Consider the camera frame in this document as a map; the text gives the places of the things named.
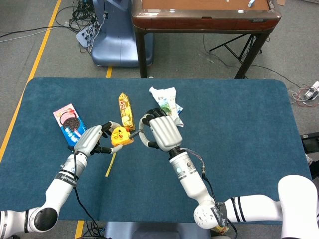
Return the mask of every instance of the oreo package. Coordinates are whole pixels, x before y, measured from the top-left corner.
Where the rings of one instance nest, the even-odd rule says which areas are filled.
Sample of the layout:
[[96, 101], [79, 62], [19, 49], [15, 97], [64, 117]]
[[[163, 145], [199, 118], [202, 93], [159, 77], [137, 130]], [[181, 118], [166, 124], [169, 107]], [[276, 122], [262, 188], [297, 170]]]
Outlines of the oreo package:
[[69, 146], [73, 147], [86, 130], [81, 118], [72, 104], [62, 107], [53, 114]]

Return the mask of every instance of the gray floor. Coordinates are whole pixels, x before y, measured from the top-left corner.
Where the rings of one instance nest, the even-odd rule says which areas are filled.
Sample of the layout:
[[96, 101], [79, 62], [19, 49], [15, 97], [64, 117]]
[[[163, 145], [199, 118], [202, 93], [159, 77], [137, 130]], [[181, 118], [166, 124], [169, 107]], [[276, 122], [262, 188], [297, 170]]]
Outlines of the gray floor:
[[[2, 0], [0, 1], [0, 34], [10, 31], [47, 26], [55, 1]], [[60, 8], [72, 5], [72, 0], [62, 1]], [[254, 64], [280, 72], [295, 83], [312, 85], [319, 80], [319, 4], [303, 0], [289, 0], [281, 7], [282, 19], [270, 41], [263, 47]], [[59, 15], [60, 22], [70, 18], [70, 11]], [[3, 37], [0, 40], [23, 36], [24, 33]], [[26, 80], [41, 45], [44, 33], [25, 39], [0, 43], [0, 142], [11, 121]], [[233, 35], [205, 35], [205, 45], [211, 48], [231, 39]], [[244, 39], [231, 44], [240, 51]], [[237, 60], [225, 49], [215, 52], [228, 65], [239, 66]], [[155, 59], [149, 75], [176, 78], [232, 78], [237, 68], [225, 67], [216, 57], [205, 53], [202, 34], [157, 34]], [[35, 76], [54, 77], [105, 77], [106, 67], [97, 67], [90, 56], [79, 52], [75, 34], [67, 29], [51, 31], [45, 51]], [[249, 78], [282, 80], [287, 87], [292, 84], [268, 70], [251, 67]], [[112, 77], [139, 77], [138, 68], [114, 68]], [[293, 110], [300, 134], [319, 131], [318, 108], [298, 107]], [[22, 236], [23, 239], [74, 238], [76, 222], [59, 222], [50, 232]], [[239, 239], [280, 238], [280, 226], [239, 225]]]

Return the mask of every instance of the yellow snack bag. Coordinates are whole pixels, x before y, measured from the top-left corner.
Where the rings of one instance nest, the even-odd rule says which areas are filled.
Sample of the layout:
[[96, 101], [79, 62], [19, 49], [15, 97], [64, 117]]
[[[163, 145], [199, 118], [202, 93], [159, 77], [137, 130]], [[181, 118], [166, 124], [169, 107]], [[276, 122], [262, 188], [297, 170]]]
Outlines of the yellow snack bag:
[[133, 113], [131, 109], [131, 103], [129, 97], [125, 93], [121, 93], [119, 96], [119, 106], [122, 118], [122, 124], [129, 131], [135, 130]]

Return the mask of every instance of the wooden table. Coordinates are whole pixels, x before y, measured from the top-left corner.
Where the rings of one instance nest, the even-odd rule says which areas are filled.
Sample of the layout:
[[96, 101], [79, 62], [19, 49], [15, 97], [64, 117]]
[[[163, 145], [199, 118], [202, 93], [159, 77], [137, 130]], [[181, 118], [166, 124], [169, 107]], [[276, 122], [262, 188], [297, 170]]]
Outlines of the wooden table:
[[136, 32], [141, 78], [147, 64], [144, 35], [166, 33], [252, 34], [253, 46], [235, 78], [244, 78], [259, 50], [281, 18], [274, 0], [133, 0], [132, 20]]

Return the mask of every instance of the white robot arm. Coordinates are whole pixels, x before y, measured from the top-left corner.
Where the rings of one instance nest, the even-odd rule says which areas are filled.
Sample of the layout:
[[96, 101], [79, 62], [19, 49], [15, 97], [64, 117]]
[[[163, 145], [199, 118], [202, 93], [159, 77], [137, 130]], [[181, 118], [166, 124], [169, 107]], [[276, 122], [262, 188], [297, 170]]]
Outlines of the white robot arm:
[[[151, 128], [156, 142], [150, 142], [146, 138], [144, 125]], [[140, 120], [139, 128], [140, 138], [145, 146], [160, 148], [169, 153], [169, 162], [186, 194], [199, 204], [194, 210], [194, 220], [201, 228], [211, 229], [217, 225], [224, 227], [227, 220], [283, 221], [283, 239], [319, 238], [317, 189], [309, 179], [298, 175], [282, 178], [278, 184], [279, 202], [264, 195], [251, 195], [216, 204], [187, 152], [179, 148], [182, 137], [171, 117], [166, 116], [161, 109], [148, 111]]]
[[122, 148], [122, 145], [115, 148], [99, 146], [100, 137], [105, 136], [105, 132], [110, 134], [118, 126], [120, 125], [117, 123], [108, 122], [103, 126], [97, 125], [84, 132], [74, 147], [76, 169], [74, 154], [71, 154], [46, 190], [46, 201], [43, 206], [24, 212], [1, 211], [0, 239], [9, 238], [16, 233], [43, 233], [51, 230], [58, 221], [61, 207], [68, 199], [72, 189], [76, 187], [77, 181], [87, 165], [87, 158], [93, 153], [115, 153]]

